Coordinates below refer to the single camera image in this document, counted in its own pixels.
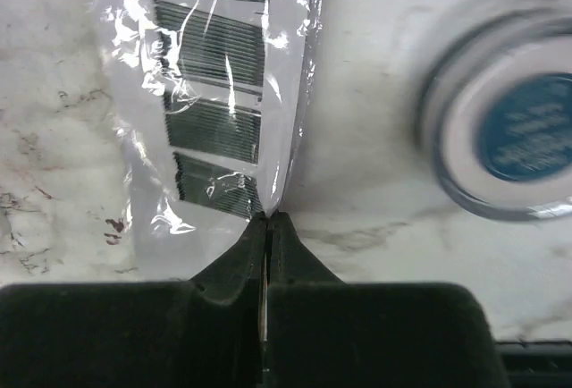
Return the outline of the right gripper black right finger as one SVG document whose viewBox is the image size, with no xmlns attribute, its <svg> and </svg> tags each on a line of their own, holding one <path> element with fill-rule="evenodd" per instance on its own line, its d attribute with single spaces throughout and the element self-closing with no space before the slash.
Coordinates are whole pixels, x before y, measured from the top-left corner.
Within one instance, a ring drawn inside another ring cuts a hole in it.
<svg viewBox="0 0 572 388">
<path fill-rule="evenodd" d="M 506 387 L 484 312 L 454 283 L 344 283 L 268 222 L 269 387 Z"/>
</svg>

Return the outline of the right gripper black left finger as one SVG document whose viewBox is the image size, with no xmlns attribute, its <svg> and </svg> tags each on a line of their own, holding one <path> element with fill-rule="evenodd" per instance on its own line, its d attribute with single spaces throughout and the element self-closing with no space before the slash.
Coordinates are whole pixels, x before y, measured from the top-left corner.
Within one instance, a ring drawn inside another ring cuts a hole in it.
<svg viewBox="0 0 572 388">
<path fill-rule="evenodd" d="M 4 287 L 2 386 L 260 386 L 266 227 L 184 281 Z"/>
</svg>

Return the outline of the eyeshadow palette package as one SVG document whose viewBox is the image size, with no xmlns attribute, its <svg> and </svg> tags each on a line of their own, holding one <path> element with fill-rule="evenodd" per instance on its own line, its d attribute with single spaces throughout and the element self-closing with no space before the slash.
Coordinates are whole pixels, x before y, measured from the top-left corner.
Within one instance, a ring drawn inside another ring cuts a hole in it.
<svg viewBox="0 0 572 388">
<path fill-rule="evenodd" d="M 280 205 L 322 0 L 88 0 L 116 108 L 135 261 L 183 280 Z"/>
</svg>

